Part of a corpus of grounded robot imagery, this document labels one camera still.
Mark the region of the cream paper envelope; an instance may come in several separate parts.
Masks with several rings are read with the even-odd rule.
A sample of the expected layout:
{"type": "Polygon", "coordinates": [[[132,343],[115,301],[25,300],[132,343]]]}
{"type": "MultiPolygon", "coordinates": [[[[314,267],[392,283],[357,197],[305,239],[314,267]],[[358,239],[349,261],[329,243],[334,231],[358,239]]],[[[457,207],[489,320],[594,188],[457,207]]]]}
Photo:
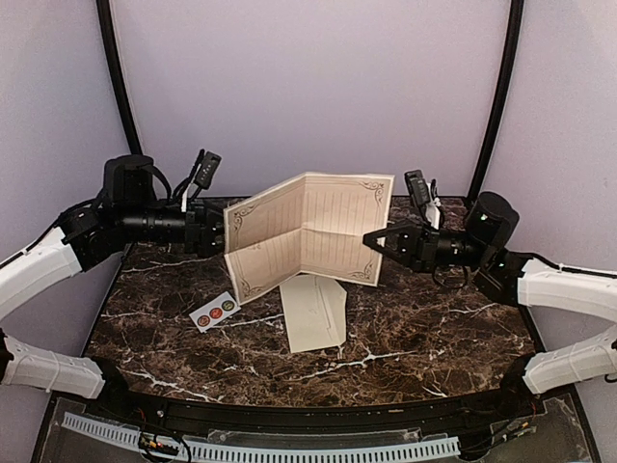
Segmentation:
{"type": "Polygon", "coordinates": [[[291,353],[346,342],[347,292],[336,280],[298,275],[280,285],[280,294],[291,353]]]}

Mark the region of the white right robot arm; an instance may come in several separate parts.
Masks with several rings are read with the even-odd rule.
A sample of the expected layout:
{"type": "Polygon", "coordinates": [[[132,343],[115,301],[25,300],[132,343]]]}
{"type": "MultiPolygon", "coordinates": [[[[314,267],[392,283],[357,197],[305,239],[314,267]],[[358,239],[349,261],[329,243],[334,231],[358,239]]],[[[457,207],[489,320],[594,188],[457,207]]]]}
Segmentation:
{"type": "MultiPolygon", "coordinates": [[[[558,264],[534,253],[513,252],[505,245],[520,216],[499,194],[481,193],[460,231],[428,220],[408,222],[367,233],[363,243],[416,273],[439,267],[472,270],[476,288],[491,301],[511,307],[547,307],[616,320],[616,275],[558,264]]],[[[616,329],[571,345],[517,359],[492,398],[492,409],[511,419],[529,395],[599,376],[616,376],[616,329]]]]}

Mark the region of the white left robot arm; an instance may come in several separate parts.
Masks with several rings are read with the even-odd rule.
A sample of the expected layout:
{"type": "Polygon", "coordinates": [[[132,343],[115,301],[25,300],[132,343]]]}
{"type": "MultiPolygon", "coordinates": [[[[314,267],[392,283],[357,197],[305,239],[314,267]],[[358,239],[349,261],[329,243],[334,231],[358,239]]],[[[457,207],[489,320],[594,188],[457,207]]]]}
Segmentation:
{"type": "MultiPolygon", "coordinates": [[[[188,175],[172,187],[151,157],[123,155],[106,162],[97,196],[63,211],[31,244],[1,263],[1,314],[44,290],[95,268],[136,242],[180,244],[210,258],[225,244],[223,211],[201,198],[221,158],[201,150],[188,175]]],[[[72,357],[1,336],[1,382],[96,399],[116,421],[136,412],[135,397],[105,359],[72,357]]]]}

